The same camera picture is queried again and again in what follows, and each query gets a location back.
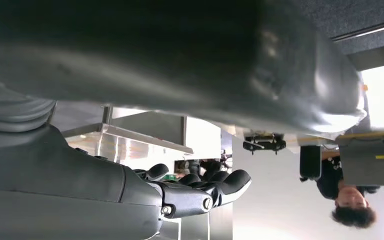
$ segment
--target person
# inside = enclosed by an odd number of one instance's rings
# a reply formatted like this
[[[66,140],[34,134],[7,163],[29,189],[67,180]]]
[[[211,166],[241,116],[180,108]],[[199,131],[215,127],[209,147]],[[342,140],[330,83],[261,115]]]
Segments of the person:
[[[189,172],[199,176],[202,181],[209,181],[215,174],[222,171],[223,168],[230,169],[227,165],[226,159],[201,159],[201,160],[189,160]],[[205,170],[205,173],[201,175],[201,168]]]
[[[376,213],[365,195],[376,193],[380,187],[346,185],[339,152],[322,153],[321,177],[316,182],[323,197],[334,200],[331,217],[335,222],[367,229],[376,221]]]

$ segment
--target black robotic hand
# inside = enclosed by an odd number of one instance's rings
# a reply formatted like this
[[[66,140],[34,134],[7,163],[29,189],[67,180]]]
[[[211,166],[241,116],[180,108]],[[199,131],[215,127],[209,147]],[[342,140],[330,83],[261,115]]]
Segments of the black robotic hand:
[[[152,167],[151,172],[160,173],[163,164]],[[162,195],[161,213],[165,218],[175,219],[204,214],[212,208],[237,200],[250,186],[251,177],[244,170],[232,174],[220,171],[208,182],[203,182],[194,174],[188,174],[179,181],[148,181]]]

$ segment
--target white wall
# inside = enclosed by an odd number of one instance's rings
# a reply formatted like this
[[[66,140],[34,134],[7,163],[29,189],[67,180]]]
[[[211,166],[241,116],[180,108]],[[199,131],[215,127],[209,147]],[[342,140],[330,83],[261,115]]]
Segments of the white wall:
[[[233,205],[233,239],[384,240],[384,189],[368,196],[379,221],[357,230],[330,219],[334,202],[324,199],[313,181],[299,180],[299,154],[285,149],[251,155],[233,138],[233,167],[252,177],[248,191]]]

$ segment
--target black joint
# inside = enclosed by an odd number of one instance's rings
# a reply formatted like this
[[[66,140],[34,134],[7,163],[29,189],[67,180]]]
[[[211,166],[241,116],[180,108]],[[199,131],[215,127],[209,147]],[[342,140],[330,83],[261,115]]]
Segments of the black joint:
[[[95,158],[105,160],[105,161],[108,160],[108,157],[104,157],[104,156],[95,156]]]
[[[78,147],[76,147],[75,150],[81,152],[82,154],[88,154],[89,153],[88,151],[85,151],[85,150],[78,148]]]

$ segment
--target metal screw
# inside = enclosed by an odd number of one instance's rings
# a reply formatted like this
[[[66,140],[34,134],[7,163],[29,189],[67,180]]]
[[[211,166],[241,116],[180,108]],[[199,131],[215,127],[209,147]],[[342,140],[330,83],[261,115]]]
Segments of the metal screw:
[[[161,209],[161,213],[164,215],[170,215],[172,213],[172,207],[171,206],[164,206]]]
[[[205,200],[204,200],[204,203],[203,203],[203,205],[204,205],[204,209],[205,210],[209,210],[209,209],[211,209],[211,207],[212,207],[212,205],[213,205],[213,200],[211,199],[211,198],[206,198]]]

